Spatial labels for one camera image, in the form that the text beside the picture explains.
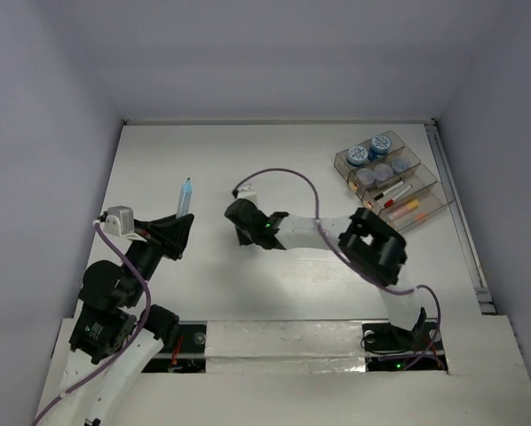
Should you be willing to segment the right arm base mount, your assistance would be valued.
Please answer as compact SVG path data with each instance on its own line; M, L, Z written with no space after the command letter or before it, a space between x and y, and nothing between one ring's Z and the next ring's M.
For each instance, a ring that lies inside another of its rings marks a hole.
M424 309L410 331L389 322L363 324L360 344L368 372L448 371L438 322Z

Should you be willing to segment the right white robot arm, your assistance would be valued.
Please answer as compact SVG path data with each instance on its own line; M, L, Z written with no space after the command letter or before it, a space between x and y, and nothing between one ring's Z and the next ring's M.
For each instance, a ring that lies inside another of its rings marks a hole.
M321 249L340 255L366 282L378 287L387 311L392 341L409 348L423 335L424 307L401 272L407 262L402 235L365 208L337 218L310 218L274 212L268 216L248 199L235 200L225 212L242 245L262 249Z

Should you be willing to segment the blue lidded jar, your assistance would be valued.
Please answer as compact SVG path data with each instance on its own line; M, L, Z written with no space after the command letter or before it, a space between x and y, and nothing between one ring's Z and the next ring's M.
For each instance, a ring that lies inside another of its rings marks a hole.
M369 146L369 160L376 161L385 157L392 146L392 141L384 134L376 135L371 139Z
M346 161L353 167L362 167L369 161L369 151L361 145L352 146L346 153Z

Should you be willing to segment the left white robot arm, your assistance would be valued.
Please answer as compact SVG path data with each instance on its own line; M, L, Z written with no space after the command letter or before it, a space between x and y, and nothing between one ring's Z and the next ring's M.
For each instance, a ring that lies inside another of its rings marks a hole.
M85 270L58 394L35 425L113 424L154 355L180 344L178 315L153 303L148 282L163 259L183 256L193 222L192 214L140 221L123 206L94 220L120 262L101 260Z

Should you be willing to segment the red capped white marker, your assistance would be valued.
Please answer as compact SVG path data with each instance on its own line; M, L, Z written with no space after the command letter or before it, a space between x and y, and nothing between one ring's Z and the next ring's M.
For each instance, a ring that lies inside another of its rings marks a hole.
M407 193L409 193L409 191L411 190L412 188L412 185L407 185L405 186L401 191L399 191L397 194L395 194L390 200L388 200L385 204L384 204L384 208L387 209L389 207L391 207L396 201L398 201L399 199L401 199L404 195L406 195Z

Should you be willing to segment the pink pencil shaped highlighter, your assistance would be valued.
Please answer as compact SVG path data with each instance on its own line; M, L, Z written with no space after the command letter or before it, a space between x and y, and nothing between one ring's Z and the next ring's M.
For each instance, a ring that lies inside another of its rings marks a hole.
M391 212L389 214L389 218L391 220L397 220L398 218L400 217L403 217L405 215L407 215L408 213L414 211L415 209L417 209L420 205L420 201L417 200L417 199L414 199L406 204L404 204L403 206L397 208L396 210L394 210L393 212Z

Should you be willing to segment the black capped white marker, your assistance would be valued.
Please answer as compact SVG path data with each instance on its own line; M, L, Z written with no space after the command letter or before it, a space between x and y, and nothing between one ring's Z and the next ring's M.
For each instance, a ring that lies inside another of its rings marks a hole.
M398 182L396 182L395 184L389 186L388 188L384 189L380 194L376 195L375 196L375 201L377 200L381 200L382 198L384 198L388 193L396 190L397 188L403 186L405 184L404 180L400 179Z

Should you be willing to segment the clear purple clip jar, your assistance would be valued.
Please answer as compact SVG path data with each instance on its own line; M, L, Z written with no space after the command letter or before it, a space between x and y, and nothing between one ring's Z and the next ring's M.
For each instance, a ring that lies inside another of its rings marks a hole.
M392 167L386 163L377 164L373 171L378 181L386 181L394 176Z

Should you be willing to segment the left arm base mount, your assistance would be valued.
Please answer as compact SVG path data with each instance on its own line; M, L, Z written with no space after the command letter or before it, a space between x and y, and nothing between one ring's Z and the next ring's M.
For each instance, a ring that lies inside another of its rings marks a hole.
M143 368L145 374L198 374L206 371L206 322L179 324L178 338L172 347L157 353Z

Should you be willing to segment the blue pencil shaped highlighter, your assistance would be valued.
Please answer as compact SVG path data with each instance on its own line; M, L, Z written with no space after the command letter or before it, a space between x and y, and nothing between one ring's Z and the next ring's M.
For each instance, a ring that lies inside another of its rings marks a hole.
M188 177L180 190L176 218L184 217L189 213L193 193L191 178Z

